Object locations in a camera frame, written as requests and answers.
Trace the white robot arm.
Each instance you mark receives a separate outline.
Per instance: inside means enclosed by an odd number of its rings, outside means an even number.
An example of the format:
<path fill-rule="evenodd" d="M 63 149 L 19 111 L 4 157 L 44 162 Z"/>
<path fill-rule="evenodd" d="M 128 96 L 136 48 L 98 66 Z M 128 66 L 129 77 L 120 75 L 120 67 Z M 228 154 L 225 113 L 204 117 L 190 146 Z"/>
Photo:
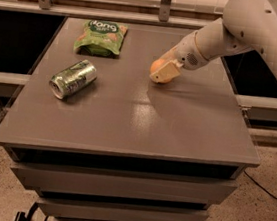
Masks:
<path fill-rule="evenodd" d="M 152 63 L 151 80 L 167 83 L 221 56 L 255 50 L 277 79 L 277 14 L 268 0 L 229 0 L 223 17 L 184 37 Z"/>

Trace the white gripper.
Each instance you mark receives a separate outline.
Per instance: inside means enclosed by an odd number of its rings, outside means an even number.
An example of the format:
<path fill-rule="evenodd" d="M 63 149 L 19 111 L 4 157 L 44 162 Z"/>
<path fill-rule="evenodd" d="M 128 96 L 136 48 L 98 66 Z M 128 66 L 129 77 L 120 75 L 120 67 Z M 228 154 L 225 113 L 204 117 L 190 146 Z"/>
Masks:
<path fill-rule="evenodd" d="M 174 79 L 180 75 L 180 68 L 176 59 L 182 64 L 184 69 L 196 70 L 207 64 L 208 60 L 200 53 L 196 44 L 197 31 L 184 37 L 178 45 L 166 51 L 159 58 L 164 64 L 152 74 L 152 78 L 157 82 L 167 79 Z"/>

